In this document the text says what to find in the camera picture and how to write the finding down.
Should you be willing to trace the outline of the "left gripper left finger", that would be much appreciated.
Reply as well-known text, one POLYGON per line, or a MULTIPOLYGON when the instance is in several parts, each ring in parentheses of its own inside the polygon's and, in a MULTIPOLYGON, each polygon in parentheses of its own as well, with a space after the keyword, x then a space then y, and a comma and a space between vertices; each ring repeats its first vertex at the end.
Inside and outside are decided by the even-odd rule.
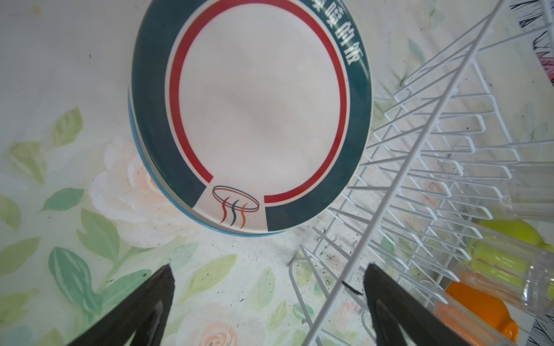
POLYGON ((173 305, 175 279, 164 265, 71 345, 160 345, 173 305))

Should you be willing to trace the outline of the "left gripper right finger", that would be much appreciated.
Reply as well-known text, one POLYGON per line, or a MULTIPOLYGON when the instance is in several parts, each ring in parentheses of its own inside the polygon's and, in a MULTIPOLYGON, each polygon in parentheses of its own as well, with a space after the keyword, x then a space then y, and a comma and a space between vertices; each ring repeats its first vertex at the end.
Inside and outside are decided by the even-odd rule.
POLYGON ((406 345, 406 332, 416 345, 466 345, 386 272, 371 264, 364 290, 378 345, 406 345))

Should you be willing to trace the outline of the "white wire dish rack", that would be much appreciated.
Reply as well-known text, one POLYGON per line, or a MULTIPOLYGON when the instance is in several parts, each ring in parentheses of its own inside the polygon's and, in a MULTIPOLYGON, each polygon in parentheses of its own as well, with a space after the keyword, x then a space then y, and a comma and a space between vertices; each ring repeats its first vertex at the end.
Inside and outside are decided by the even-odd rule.
POLYGON ((484 220, 553 241, 552 1, 350 1, 372 69, 360 167, 289 274, 293 345, 373 345, 379 265, 430 309, 477 260, 484 220))

